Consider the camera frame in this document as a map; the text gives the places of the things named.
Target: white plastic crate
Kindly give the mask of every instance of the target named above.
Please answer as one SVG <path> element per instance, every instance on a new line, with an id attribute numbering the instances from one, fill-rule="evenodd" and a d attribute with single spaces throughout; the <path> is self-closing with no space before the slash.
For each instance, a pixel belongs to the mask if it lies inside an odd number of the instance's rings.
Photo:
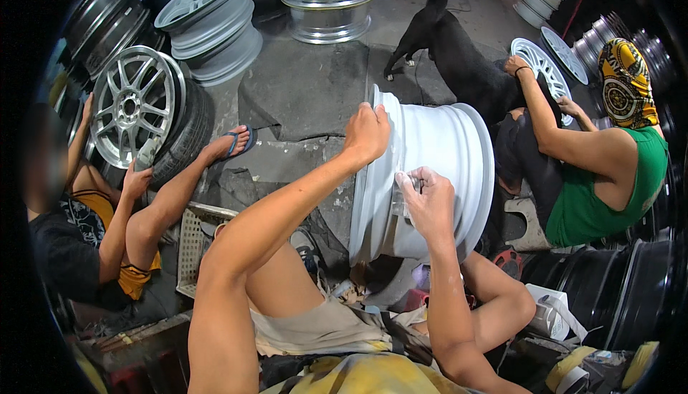
<path id="1" fill-rule="evenodd" d="M 177 244 L 177 291 L 191 298 L 196 296 L 198 267 L 201 265 L 203 245 L 207 240 L 201 222 L 219 225 L 238 212 L 190 201 L 182 215 L 182 227 Z"/>

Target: sneaker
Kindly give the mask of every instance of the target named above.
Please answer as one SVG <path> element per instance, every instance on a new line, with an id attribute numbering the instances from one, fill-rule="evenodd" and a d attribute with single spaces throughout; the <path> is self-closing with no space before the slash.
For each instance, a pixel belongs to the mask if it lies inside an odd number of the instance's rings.
<path id="1" fill-rule="evenodd" d="M 297 227 L 289 237 L 289 243 L 297 250 L 305 269 L 312 278 L 317 278 L 323 270 L 324 261 L 313 236 L 303 227 Z"/>

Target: black shorts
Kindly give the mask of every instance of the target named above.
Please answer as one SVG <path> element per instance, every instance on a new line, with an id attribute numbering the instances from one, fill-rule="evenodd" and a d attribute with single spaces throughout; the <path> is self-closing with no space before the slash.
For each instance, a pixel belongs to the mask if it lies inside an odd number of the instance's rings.
<path id="1" fill-rule="evenodd" d="M 528 181 L 537 219 L 546 232 L 547 221 L 562 191 L 562 163 L 538 150 L 528 109 L 517 120 L 506 114 L 494 147 L 497 175 L 509 187 L 520 185 L 523 178 Z"/>

